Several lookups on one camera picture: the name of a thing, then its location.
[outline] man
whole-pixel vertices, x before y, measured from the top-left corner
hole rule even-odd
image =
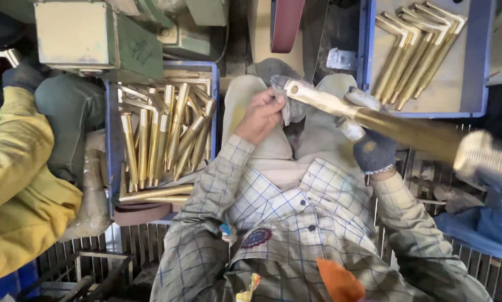
[[[103,90],[71,75],[44,80],[26,62],[3,73],[0,278],[50,247],[81,203],[86,129],[104,121]]]
[[[336,74],[317,88],[342,97],[355,85]],[[234,301],[254,273],[254,301],[491,300],[404,186],[394,141],[369,132],[354,145],[333,116],[313,109],[292,158],[279,126],[284,103],[261,79],[232,81],[224,146],[172,221],[151,301]],[[361,170],[399,271],[377,255]]]

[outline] blue bin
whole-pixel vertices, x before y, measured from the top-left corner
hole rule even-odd
[[[217,117],[219,110],[219,70],[213,62],[201,61],[165,61],[164,70],[187,70],[190,72],[212,73],[212,98],[217,102],[212,118],[212,152],[210,160],[215,159],[217,140],[215,137]],[[105,81],[105,101],[107,113],[105,117],[105,149],[107,160],[107,174],[111,181],[111,196],[120,191],[120,166],[124,162],[124,134],[120,123],[118,111],[117,89],[113,88],[109,81]]]
[[[374,53],[376,2],[361,0],[357,85],[369,92]],[[489,48],[495,0],[471,1],[467,27],[464,79],[459,112],[394,112],[405,118],[477,118],[486,113],[489,78]]]

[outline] checkered shirt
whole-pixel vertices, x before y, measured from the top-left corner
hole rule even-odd
[[[234,301],[253,273],[255,301],[331,301],[316,258],[343,265],[367,300],[490,301],[398,174],[372,186],[400,271],[377,255],[371,192],[358,178],[315,159],[299,188],[282,192],[247,166],[253,150],[233,135],[198,177],[165,236],[151,301]]]

